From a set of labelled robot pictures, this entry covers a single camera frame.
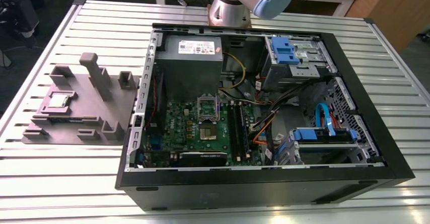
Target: floor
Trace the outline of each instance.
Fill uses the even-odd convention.
[[[52,34],[63,20],[67,10],[73,0],[44,0],[45,6],[37,10],[40,27],[37,35],[37,47],[44,47],[49,42]],[[155,0],[103,0],[131,3],[150,3]],[[186,0],[190,6],[203,6],[200,0]],[[170,5],[179,5],[175,0],[166,0]],[[21,46],[21,43],[12,40],[4,32],[0,32],[0,48],[3,50]],[[41,53],[40,48],[27,49],[24,47],[5,52],[5,55],[12,60],[11,68],[0,68],[0,116],[3,115],[11,100],[25,80],[25,77],[37,61]],[[407,48],[401,53],[409,67],[415,73],[418,79],[430,91],[430,43],[423,43],[417,37]]]

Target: open computer tower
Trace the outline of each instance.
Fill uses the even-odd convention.
[[[332,34],[154,25],[116,188],[143,210],[338,203],[414,178]]]

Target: metal workbench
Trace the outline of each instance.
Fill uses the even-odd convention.
[[[120,146],[25,145],[21,134],[67,64],[99,55],[109,74],[142,75],[152,23],[207,24],[206,8],[87,1],[73,5],[0,120],[0,221],[55,223],[419,223],[430,220],[430,100],[379,30],[362,19],[283,14],[254,28],[334,33],[417,178],[341,204],[144,213],[113,188]]]

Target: ram slot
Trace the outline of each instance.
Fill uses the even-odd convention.
[[[236,114],[235,106],[230,105],[227,110],[228,115],[228,136],[230,136],[230,149],[232,161],[238,162],[242,160],[239,155],[239,145],[238,145],[238,129],[236,129]]]
[[[243,106],[239,105],[236,107],[238,109],[238,112],[239,112],[239,125],[238,125],[238,132],[239,132],[239,135],[240,135],[240,140],[239,140],[239,146],[240,146],[240,157],[242,159],[247,159],[250,157],[250,155],[247,154],[248,153],[248,150],[250,150],[250,147],[248,147],[248,132],[247,132],[247,124],[246,124],[246,120],[244,120],[244,111],[243,111]]]

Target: label sticker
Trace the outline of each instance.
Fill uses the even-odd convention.
[[[255,89],[256,89],[258,91],[260,91],[260,90],[262,90],[262,83],[260,83],[260,82],[255,82]]]
[[[278,135],[276,135],[276,138],[275,138],[275,140],[276,141],[280,141],[280,140],[283,140],[283,135],[279,133]]]
[[[271,151],[268,150],[268,148],[266,149],[264,154],[267,158],[271,160]]]
[[[295,55],[296,57],[307,57],[307,54],[304,52],[296,52]]]
[[[179,54],[215,54],[215,42],[182,40]]]

